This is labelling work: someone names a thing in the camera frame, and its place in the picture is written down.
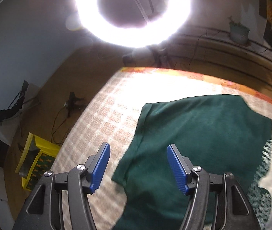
checkered blanket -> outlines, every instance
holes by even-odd
[[[110,144],[111,155],[101,186],[88,196],[98,230],[111,229],[123,213],[126,195],[111,177],[133,139],[143,105],[212,94],[240,95],[252,110],[272,119],[272,100],[266,96],[197,73],[124,68],[99,91],[74,125],[52,166],[55,173],[70,171],[95,154],[102,142]],[[66,193],[63,216],[65,229],[71,230]]]

dark green fabric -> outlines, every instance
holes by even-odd
[[[127,203],[114,230],[179,229],[189,197],[177,188],[166,149],[176,144],[193,165],[209,173],[231,171],[247,192],[272,121],[233,95],[209,95],[145,104],[135,136],[112,180]],[[212,221],[213,201],[207,210]]]

blue gripper pad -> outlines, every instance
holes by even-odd
[[[178,186],[178,189],[181,190],[184,194],[186,194],[189,190],[187,186],[187,174],[184,171],[180,161],[178,160],[174,150],[169,145],[167,147],[167,158],[168,162],[170,164],[170,167],[172,169],[174,178],[176,180],[176,184]]]
[[[100,158],[98,159],[92,171],[91,185],[89,187],[92,193],[94,193],[100,187],[109,158],[110,158],[110,145],[108,143],[105,143],[105,147],[100,155]]]

silver screw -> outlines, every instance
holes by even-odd
[[[44,176],[45,177],[49,177],[51,175],[52,175],[52,171],[51,170],[48,170],[48,171],[44,172]]]
[[[226,172],[225,176],[228,177],[228,178],[233,178],[234,177],[234,175],[231,172]]]
[[[192,169],[196,172],[200,172],[202,170],[200,166],[193,166]]]
[[[86,166],[83,164],[77,165],[77,170],[84,170],[85,168],[86,168]]]

gray plant pot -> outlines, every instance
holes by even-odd
[[[246,44],[248,42],[250,29],[243,25],[235,25],[230,22],[230,39],[238,44]]]

